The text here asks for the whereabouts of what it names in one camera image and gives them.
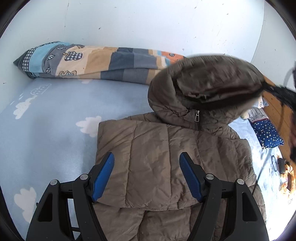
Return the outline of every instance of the wooden floor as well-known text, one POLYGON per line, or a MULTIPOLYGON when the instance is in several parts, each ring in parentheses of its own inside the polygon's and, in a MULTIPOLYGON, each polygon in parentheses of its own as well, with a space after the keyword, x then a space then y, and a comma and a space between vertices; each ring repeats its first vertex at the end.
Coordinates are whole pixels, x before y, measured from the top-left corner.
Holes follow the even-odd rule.
MULTIPOLYGON (((267 83, 274 85, 272 81, 265 77, 267 83)), ((290 161, 290 147, 289 147, 289 135, 290 135, 290 125, 291 125, 291 114, 292 110, 286 105, 281 106, 280 101, 278 101, 272 94, 268 92, 263 92, 264 99, 269 103, 269 106, 264 107, 264 112, 268 115, 270 121, 277 129, 280 137, 284 140, 284 145, 279 146, 283 158, 290 161), (284 118, 282 121, 281 128, 279 129, 281 112, 284 112, 284 118)), ((291 162, 293 169, 296 170, 296 164, 291 162)))

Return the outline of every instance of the white wall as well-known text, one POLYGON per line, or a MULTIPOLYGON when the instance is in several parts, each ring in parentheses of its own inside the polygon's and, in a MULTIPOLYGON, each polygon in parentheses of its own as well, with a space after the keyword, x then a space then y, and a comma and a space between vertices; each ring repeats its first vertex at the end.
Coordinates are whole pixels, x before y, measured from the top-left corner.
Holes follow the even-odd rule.
POLYGON ((0 39, 0 112, 29 83, 12 64, 29 48, 60 40, 251 61, 263 13, 264 0, 31 0, 0 39))
MULTIPOLYGON (((296 40, 276 10, 266 2, 262 31, 251 63, 275 84, 283 85, 295 61, 296 40)), ((293 77, 288 77, 287 87, 294 89, 293 77)))

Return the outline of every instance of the patterned quilt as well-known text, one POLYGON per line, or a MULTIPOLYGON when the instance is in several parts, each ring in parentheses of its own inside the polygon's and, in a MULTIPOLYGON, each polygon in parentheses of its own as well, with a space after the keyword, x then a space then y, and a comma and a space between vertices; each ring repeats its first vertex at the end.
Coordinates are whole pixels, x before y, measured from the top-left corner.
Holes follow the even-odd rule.
POLYGON ((51 42, 34 47, 14 64, 30 78, 105 79, 149 84, 182 55, 151 49, 93 47, 51 42))

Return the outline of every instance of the bed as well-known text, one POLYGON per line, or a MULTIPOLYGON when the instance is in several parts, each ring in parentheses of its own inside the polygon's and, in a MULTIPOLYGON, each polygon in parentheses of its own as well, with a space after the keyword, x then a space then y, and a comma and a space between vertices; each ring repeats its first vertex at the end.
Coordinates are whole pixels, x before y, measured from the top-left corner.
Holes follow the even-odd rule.
MULTIPOLYGON (((23 238, 48 183, 74 180, 94 165, 100 121, 152 111, 147 91, 147 85, 120 81, 37 78, 0 114, 0 183, 23 238)), ((278 147, 263 150, 248 120, 238 118, 230 126, 249 141, 257 176, 267 159, 258 184, 273 240, 293 214, 283 217, 282 210, 296 209, 296 202, 281 197, 279 173, 272 167, 271 156, 281 152, 278 147)), ((76 226, 72 203, 70 215, 76 226)))

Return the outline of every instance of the cloud pattern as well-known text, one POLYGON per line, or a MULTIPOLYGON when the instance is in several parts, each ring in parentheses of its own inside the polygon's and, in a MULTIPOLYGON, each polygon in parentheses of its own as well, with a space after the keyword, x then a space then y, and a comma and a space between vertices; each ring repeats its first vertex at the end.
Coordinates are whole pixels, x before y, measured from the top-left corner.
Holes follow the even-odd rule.
POLYGON ((31 95, 33 95, 33 97, 30 97, 30 98, 26 99, 24 102, 20 102, 15 106, 16 110, 13 112, 13 114, 16 116, 15 119, 20 119, 22 117, 22 115, 26 112, 26 110, 29 108, 29 106, 31 104, 30 101, 35 99, 38 95, 42 95, 44 93, 44 91, 46 91, 50 86, 51 86, 51 84, 42 85, 39 88, 35 88, 35 89, 31 90, 31 95))
POLYGON ((98 135, 98 126, 101 122, 102 117, 86 117, 85 120, 79 121, 76 123, 78 127, 81 127, 80 131, 82 133, 88 134, 90 137, 97 137, 98 135))
POLYGON ((91 82, 91 81, 92 81, 91 79, 89 79, 89 80, 86 79, 86 80, 82 80, 82 83, 83 83, 83 84, 88 84, 88 83, 91 82))
POLYGON ((13 114, 16 116, 16 119, 19 119, 22 117, 22 115, 25 113, 25 111, 29 108, 30 106, 30 101, 35 99, 37 96, 33 96, 31 98, 28 98, 25 100, 25 102, 20 102, 18 103, 15 107, 16 110, 13 112, 13 114))
POLYGON ((29 190, 22 188, 20 194, 15 194, 14 199, 15 204, 23 210, 24 219, 30 223, 36 208, 36 192, 34 188, 30 187, 29 190))

